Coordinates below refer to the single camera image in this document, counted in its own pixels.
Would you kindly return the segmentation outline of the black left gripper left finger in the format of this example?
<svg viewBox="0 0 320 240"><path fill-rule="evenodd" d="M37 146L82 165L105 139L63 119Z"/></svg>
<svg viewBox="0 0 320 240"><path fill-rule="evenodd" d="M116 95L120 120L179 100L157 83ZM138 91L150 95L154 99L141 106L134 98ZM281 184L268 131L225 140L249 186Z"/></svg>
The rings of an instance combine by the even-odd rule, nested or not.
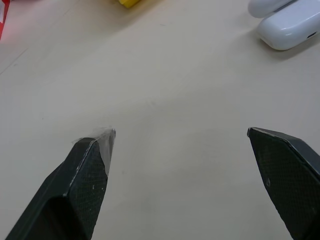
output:
<svg viewBox="0 0 320 240"><path fill-rule="evenodd" d="M114 128L75 141L5 240L91 240L107 190Z"/></svg>

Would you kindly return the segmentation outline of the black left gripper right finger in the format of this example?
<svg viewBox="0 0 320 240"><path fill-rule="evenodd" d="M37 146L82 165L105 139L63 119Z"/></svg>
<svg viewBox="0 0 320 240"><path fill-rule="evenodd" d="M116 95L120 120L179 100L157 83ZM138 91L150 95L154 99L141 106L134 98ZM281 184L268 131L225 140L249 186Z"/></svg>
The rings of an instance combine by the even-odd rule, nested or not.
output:
<svg viewBox="0 0 320 240"><path fill-rule="evenodd" d="M302 139L250 127L264 187L293 240L320 240L320 155Z"/></svg>

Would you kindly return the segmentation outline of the white earbud case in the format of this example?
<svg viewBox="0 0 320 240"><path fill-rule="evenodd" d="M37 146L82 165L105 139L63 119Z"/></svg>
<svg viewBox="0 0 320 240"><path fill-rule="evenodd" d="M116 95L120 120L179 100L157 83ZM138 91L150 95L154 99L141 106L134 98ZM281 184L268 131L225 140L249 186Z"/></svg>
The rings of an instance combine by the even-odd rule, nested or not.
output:
<svg viewBox="0 0 320 240"><path fill-rule="evenodd" d="M289 50L320 34L320 0L250 0L256 32L274 50Z"/></svg>

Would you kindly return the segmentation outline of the red and white object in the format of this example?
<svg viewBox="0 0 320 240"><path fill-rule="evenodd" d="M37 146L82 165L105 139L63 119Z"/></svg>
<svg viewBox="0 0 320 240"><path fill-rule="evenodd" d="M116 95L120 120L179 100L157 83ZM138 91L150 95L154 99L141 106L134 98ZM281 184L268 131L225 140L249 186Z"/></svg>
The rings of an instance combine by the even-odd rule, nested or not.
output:
<svg viewBox="0 0 320 240"><path fill-rule="evenodd" d="M11 0L0 0L0 39L4 30Z"/></svg>

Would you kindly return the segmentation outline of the yellow block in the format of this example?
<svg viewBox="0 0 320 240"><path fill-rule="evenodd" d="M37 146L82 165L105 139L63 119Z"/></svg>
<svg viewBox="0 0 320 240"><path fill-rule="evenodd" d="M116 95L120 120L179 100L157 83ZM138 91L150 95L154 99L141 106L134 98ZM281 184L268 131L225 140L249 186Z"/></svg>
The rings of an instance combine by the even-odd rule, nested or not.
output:
<svg viewBox="0 0 320 240"><path fill-rule="evenodd" d="M118 1L122 6L129 9L129 8L132 8L138 2L140 2L141 0L118 0Z"/></svg>

